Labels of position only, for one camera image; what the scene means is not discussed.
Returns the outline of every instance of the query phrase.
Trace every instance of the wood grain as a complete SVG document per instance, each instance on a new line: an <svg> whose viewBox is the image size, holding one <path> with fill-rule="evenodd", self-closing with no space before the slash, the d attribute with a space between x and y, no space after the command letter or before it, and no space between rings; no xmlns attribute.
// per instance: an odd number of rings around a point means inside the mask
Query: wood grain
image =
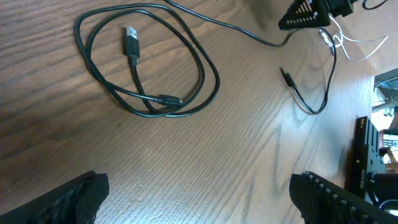
<svg viewBox="0 0 398 224"><path fill-rule="evenodd" d="M286 35L277 21L290 1L177 2L273 42ZM354 121L371 111L369 62L350 63L339 54L327 110L309 116L279 66L314 107L320 105L332 57L315 29L274 49L178 11L217 66L220 93L187 118L140 118L86 71L72 32L83 12L126 3L132 1L15 0L0 6L0 213L88 170L107 173L111 185L98 223L298 223L288 191L292 173L311 170L344 184ZM83 35L104 16L87 19ZM142 15L119 18L98 35L93 58L104 76L135 89L122 54L123 26L138 31L146 92L186 96L198 78L195 62L171 32ZM205 87L194 105L214 85L205 68Z"/></svg>

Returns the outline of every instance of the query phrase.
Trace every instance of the black device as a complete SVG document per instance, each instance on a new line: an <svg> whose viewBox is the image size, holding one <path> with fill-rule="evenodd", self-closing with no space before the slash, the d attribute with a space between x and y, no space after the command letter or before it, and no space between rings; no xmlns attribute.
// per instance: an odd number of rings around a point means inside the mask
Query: black device
<svg viewBox="0 0 398 224"><path fill-rule="evenodd" d="M379 132L368 117L356 120L354 149L349 191L372 202L366 192L368 173L386 173L386 165L379 152Z"/></svg>
<svg viewBox="0 0 398 224"><path fill-rule="evenodd" d="M279 21L281 30L315 28L330 25L333 17L347 16L354 12L357 0L295 0Z"/></svg>
<svg viewBox="0 0 398 224"><path fill-rule="evenodd" d="M108 176L89 171L1 215L0 223L92 224L108 194Z"/></svg>
<svg viewBox="0 0 398 224"><path fill-rule="evenodd" d="M398 217L313 172L293 174L289 194L305 223L398 223Z"/></svg>

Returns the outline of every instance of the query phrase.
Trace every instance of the usb connector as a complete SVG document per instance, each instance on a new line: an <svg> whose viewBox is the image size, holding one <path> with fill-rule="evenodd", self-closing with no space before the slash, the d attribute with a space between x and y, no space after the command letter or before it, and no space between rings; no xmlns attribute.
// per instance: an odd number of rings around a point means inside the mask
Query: usb connector
<svg viewBox="0 0 398 224"><path fill-rule="evenodd" d="M126 55L135 59L139 58L139 41L137 39L137 31L131 26L127 27L126 33Z"/></svg>
<svg viewBox="0 0 398 224"><path fill-rule="evenodd" d="M289 72L286 73L285 70L284 70L282 67L279 67L279 70L280 70L280 72L282 73L282 76L284 77L284 79L285 79L285 81L286 81L286 84L287 84L289 87L297 88L297 86L296 86L296 84L294 83L293 78L292 78L292 76L290 75L290 73L289 73Z"/></svg>

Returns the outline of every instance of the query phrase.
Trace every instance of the black plastic part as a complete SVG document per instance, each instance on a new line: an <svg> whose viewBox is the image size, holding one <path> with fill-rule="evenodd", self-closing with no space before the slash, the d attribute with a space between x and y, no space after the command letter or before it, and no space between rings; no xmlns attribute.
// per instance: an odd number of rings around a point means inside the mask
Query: black plastic part
<svg viewBox="0 0 398 224"><path fill-rule="evenodd" d="M333 17L342 15L348 16L354 12L353 5L350 0L328 0L330 13Z"/></svg>
<svg viewBox="0 0 398 224"><path fill-rule="evenodd" d="M368 117L356 120L355 142L348 190L355 195L367 197L366 176L369 172L386 172L386 165L379 155L379 133Z"/></svg>
<svg viewBox="0 0 398 224"><path fill-rule="evenodd" d="M333 17L353 13L352 3L357 0L295 0L279 21L281 30L314 28L330 25Z"/></svg>
<svg viewBox="0 0 398 224"><path fill-rule="evenodd" d="M398 223L398 218L314 174L293 174L290 198L305 223Z"/></svg>
<svg viewBox="0 0 398 224"><path fill-rule="evenodd" d="M135 56L135 58L139 58L139 41L136 38L128 35L126 37L126 49L125 54L127 56Z"/></svg>
<svg viewBox="0 0 398 224"><path fill-rule="evenodd" d="M169 96L169 95L159 95L159 99L162 100L160 104L164 106L181 106L182 101L180 98L175 97L175 96Z"/></svg>
<svg viewBox="0 0 398 224"><path fill-rule="evenodd" d="M295 82L293 81L293 78L290 75L290 73L289 72L286 73L285 70L282 67L279 67L279 69L280 69L280 72L282 73L282 75L283 75L283 77L284 77L284 79L286 81L286 84L289 87L296 88L297 86L296 86Z"/></svg>
<svg viewBox="0 0 398 224"><path fill-rule="evenodd" d="M1 215L0 223L94 223L108 194L108 176L89 171Z"/></svg>
<svg viewBox="0 0 398 224"><path fill-rule="evenodd" d="M278 25L281 30L328 26L327 3L324 0L295 0Z"/></svg>

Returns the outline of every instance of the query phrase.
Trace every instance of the cable connector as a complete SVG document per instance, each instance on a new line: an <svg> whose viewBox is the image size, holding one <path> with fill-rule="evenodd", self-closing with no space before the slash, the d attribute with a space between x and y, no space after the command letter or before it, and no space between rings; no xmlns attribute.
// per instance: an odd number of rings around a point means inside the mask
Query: cable connector
<svg viewBox="0 0 398 224"><path fill-rule="evenodd" d="M127 27L126 36L126 55L134 59L139 58L139 41L137 39L137 31L131 26Z"/></svg>
<svg viewBox="0 0 398 224"><path fill-rule="evenodd" d="M289 73L289 72L286 73L285 70L284 70L284 68L282 68L282 67L279 67L279 70L280 70L280 72L282 73L282 75L284 76L284 79L285 79L285 81L286 81L286 84L287 84L289 87L297 88L297 86L296 86L296 84L294 83L293 78L292 78L292 76L290 75L290 73Z"/></svg>
<svg viewBox="0 0 398 224"><path fill-rule="evenodd" d="M158 102L161 105L164 106L181 106L182 105L182 100L180 98L175 97L175 96L169 96L169 95L159 95L157 97L160 99L160 102Z"/></svg>

